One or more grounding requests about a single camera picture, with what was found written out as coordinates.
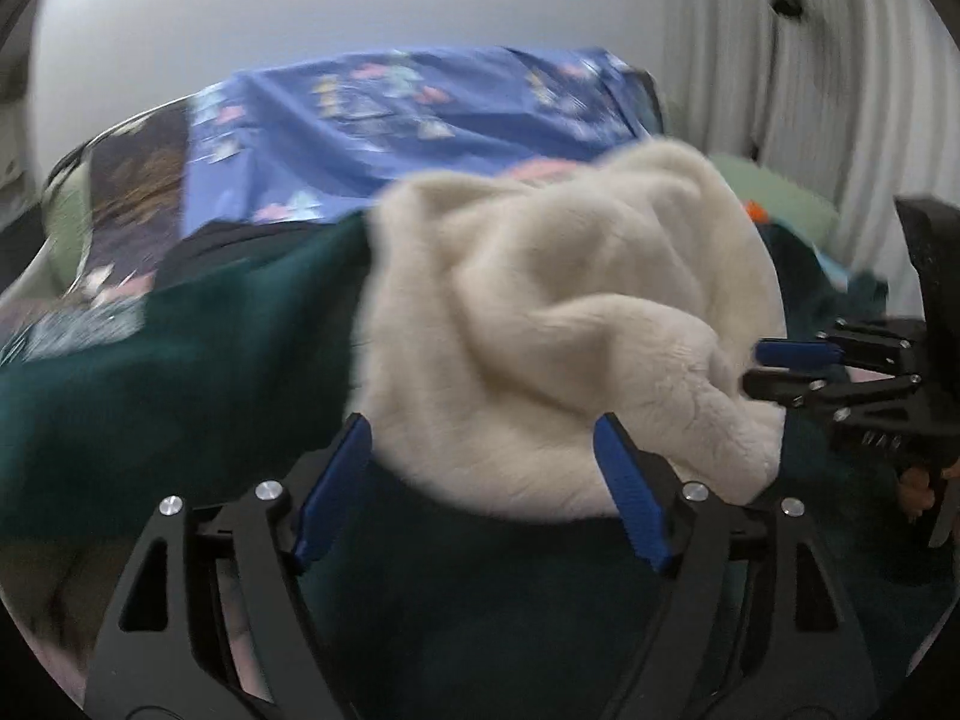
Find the person right hand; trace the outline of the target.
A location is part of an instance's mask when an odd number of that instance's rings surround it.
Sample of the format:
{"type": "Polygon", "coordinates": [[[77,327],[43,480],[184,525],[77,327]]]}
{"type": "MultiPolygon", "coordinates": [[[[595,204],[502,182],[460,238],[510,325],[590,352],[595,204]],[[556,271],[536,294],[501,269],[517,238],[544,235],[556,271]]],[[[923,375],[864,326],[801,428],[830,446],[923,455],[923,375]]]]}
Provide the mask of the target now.
{"type": "Polygon", "coordinates": [[[918,520],[937,507],[931,473],[919,466],[908,468],[896,482],[896,499],[910,520],[918,520]]]}

